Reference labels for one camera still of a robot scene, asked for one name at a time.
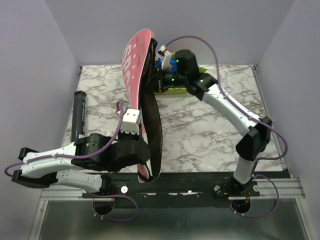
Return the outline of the pink racket bag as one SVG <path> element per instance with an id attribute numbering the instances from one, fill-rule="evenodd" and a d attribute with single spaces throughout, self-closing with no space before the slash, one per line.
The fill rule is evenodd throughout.
<path id="1" fill-rule="evenodd" d="M 157 41 L 148 28 L 138 31 L 129 41 L 122 55 L 121 69 L 129 100 L 129 109 L 140 110 L 140 136 L 147 144 L 150 157 L 137 164 L 139 183 L 151 183 L 161 173 L 163 131 L 158 103 L 150 83 L 155 73 Z"/>

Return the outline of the black shuttlecock tube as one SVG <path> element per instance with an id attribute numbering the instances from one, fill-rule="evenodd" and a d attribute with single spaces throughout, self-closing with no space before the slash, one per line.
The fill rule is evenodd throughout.
<path id="1" fill-rule="evenodd" d="M 71 142 L 85 135 L 87 93 L 78 90 L 73 94 Z"/>

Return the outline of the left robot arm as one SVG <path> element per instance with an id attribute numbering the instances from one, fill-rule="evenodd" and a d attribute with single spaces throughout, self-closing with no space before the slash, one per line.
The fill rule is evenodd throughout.
<path id="1" fill-rule="evenodd" d="M 20 150 L 21 167 L 11 181 L 27 188 L 46 189 L 53 185 L 82 189 L 104 198 L 112 193 L 111 179 L 101 174 L 117 172 L 150 158 L 148 144 L 137 135 L 121 133 L 104 136 L 92 133 L 64 147 L 37 152 L 24 147 Z"/>

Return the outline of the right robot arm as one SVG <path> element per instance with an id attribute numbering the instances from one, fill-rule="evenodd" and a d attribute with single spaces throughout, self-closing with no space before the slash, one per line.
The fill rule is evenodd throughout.
<path id="1" fill-rule="evenodd" d="M 241 196 L 248 190 L 248 182 L 253 178 L 258 157 L 270 142 L 272 121 L 260 118 L 219 85 L 218 80 L 207 72 L 201 72 L 196 56 L 183 49 L 172 54 L 162 46 L 155 54 L 154 92 L 165 93 L 170 88 L 185 88 L 186 91 L 222 114 L 242 136 L 236 145 L 239 155 L 230 191 Z"/>

